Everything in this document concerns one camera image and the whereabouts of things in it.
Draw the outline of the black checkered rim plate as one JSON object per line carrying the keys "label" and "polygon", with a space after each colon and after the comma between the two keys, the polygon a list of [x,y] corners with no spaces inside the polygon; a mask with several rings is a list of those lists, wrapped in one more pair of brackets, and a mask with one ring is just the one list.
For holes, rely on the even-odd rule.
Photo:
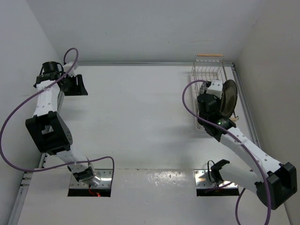
{"label": "black checkered rim plate", "polygon": [[221,108],[223,116],[230,118],[234,112],[238,100],[237,85],[234,80],[227,80],[223,83]]}

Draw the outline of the blue floral white plate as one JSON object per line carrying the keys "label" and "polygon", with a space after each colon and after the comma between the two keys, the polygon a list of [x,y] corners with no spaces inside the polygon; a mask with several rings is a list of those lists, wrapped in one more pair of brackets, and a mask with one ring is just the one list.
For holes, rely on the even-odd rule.
{"label": "blue floral white plate", "polygon": [[199,94],[204,94],[207,91],[207,88],[210,86],[210,82],[203,82],[199,89]]}

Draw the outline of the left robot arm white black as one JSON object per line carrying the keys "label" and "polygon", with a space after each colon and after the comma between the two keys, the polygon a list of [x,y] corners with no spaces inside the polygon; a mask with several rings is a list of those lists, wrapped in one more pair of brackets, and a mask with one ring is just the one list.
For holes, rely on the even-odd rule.
{"label": "left robot arm white black", "polygon": [[70,129],[59,115],[58,98],[88,95],[82,75],[76,75],[76,63],[64,63],[62,69],[57,62],[45,62],[42,74],[37,76],[34,87],[41,92],[32,118],[25,126],[41,153],[55,156],[68,164],[69,171],[78,182],[92,186],[98,180],[96,172],[87,158],[73,147]]}

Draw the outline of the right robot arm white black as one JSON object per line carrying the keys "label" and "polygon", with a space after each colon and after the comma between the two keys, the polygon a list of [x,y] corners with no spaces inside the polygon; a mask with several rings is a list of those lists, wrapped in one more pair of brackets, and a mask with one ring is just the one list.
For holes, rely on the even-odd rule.
{"label": "right robot arm white black", "polygon": [[265,154],[229,119],[221,114],[222,98],[203,93],[197,97],[198,122],[218,142],[231,149],[249,167],[241,171],[225,159],[215,163],[210,175],[215,183],[232,181],[252,191],[272,210],[297,192],[297,171],[291,163],[282,164]]}

